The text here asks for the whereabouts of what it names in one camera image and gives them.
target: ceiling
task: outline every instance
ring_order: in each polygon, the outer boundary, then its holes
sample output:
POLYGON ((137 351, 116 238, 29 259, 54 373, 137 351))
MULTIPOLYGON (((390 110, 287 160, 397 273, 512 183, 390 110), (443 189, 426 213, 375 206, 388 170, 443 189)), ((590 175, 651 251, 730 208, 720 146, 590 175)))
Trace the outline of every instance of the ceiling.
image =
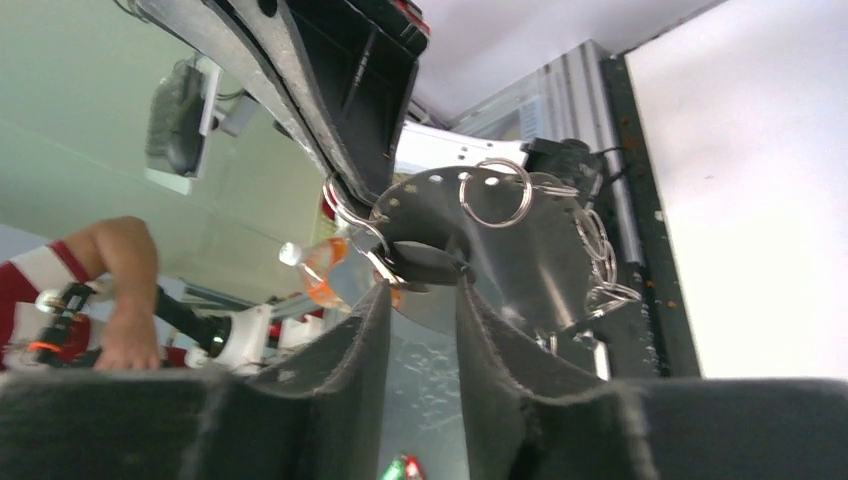
POLYGON ((431 28, 413 93, 443 121, 592 39, 629 50, 722 0, 415 0, 431 28))

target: metal ring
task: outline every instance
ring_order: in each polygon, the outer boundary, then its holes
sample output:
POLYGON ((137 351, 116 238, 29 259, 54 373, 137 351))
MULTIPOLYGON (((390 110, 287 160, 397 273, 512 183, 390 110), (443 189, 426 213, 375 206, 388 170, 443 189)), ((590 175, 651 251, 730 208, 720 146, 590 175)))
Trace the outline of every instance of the metal ring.
POLYGON ((332 173, 324 180, 324 185, 321 187, 321 192, 324 194, 324 199, 327 200, 327 204, 330 206, 330 209, 336 213, 336 215, 342 217, 342 220, 350 223, 351 225, 356 225, 357 227, 365 228, 371 233, 374 234, 375 237, 380 241, 380 244, 383 245, 383 249, 385 250, 386 257, 389 256, 391 249, 389 248, 389 242, 386 240, 386 237, 377 230, 377 227, 373 225, 371 221, 365 220, 357 215, 354 215, 348 208, 342 203, 341 195, 336 192, 336 185, 333 182, 338 173, 332 173))
POLYGON ((478 163, 476 166, 485 167, 488 165, 501 165, 503 167, 507 167, 513 170, 516 175, 518 175, 524 182, 524 192, 521 195, 521 204, 518 205, 518 209, 515 211, 514 214, 512 214, 510 218, 501 223, 489 223, 483 220, 482 218, 478 217, 477 214, 475 214, 474 211, 471 210, 471 206, 465 200, 465 189, 467 188, 468 180, 471 179, 471 175, 463 178, 462 181, 459 182, 459 204, 462 205, 462 209, 465 210, 465 213, 467 213, 468 216, 473 218, 481 225, 487 226, 489 228, 511 227, 516 223, 520 222, 527 215, 527 212, 530 211, 530 207, 533 204, 533 181, 530 179, 530 174, 528 174, 523 168, 515 165, 509 160, 503 160, 500 158, 490 158, 478 163))

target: white bottle cap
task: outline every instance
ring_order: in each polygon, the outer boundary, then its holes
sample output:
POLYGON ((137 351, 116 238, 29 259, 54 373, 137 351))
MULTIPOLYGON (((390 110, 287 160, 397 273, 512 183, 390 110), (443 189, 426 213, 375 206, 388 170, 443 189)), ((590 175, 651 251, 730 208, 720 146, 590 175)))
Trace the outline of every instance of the white bottle cap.
POLYGON ((303 260, 303 249, 299 245, 288 242, 280 249, 280 261, 289 266, 295 266, 303 260))

